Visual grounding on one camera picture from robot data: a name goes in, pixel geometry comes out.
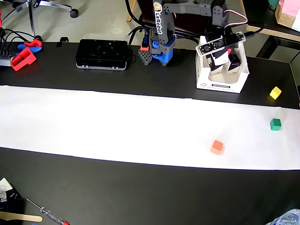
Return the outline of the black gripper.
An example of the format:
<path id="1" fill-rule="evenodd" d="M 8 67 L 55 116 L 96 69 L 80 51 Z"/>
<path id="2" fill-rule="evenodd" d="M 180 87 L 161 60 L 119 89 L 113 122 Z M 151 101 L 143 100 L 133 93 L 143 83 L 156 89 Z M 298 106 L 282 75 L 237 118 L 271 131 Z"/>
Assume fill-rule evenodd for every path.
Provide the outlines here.
<path id="1" fill-rule="evenodd" d="M 229 26 L 225 28 L 225 26 L 228 25 L 228 22 L 225 22 L 225 24 L 221 27 L 213 25 L 211 22 L 206 24 L 204 26 L 204 35 L 206 38 L 206 41 L 213 41 L 215 39 L 221 38 L 221 37 L 228 37 L 232 33 L 232 28 Z M 228 55 L 231 54 L 232 48 L 227 49 Z"/>

